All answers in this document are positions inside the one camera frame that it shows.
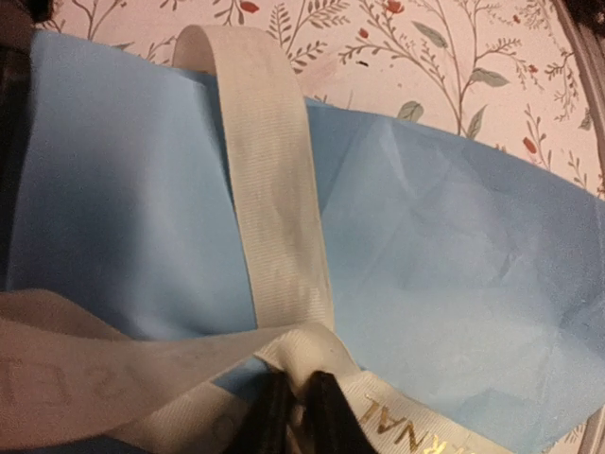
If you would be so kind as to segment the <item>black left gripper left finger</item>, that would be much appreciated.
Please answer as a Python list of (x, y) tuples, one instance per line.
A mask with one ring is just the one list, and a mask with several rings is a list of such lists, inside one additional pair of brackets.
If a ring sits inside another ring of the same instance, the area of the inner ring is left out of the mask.
[(293, 406), (293, 394), (284, 372), (271, 376), (264, 393), (266, 413), (262, 432), (263, 453), (285, 453), (286, 429)]

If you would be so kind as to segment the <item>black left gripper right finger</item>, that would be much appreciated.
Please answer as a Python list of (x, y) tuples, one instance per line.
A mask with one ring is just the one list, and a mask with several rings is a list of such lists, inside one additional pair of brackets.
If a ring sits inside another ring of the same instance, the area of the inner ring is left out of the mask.
[(316, 453), (373, 453), (333, 374), (316, 371), (309, 377), (306, 420)]

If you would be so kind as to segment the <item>white ribbon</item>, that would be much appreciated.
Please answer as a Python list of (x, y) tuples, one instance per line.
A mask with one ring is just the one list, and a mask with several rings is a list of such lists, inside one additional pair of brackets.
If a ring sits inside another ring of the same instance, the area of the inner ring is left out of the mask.
[[(32, 45), (1, 30), (1, 278), (32, 120)], [(264, 393), (293, 394), (285, 453), (316, 453), (309, 377), (333, 374), (373, 453), (500, 446), (362, 370), (336, 334), (306, 104), (279, 46), (246, 27), (188, 26), (171, 68), (213, 77), (255, 315), (248, 331), (146, 340), (44, 288), (1, 281), (1, 448), (8, 453), (263, 453)]]

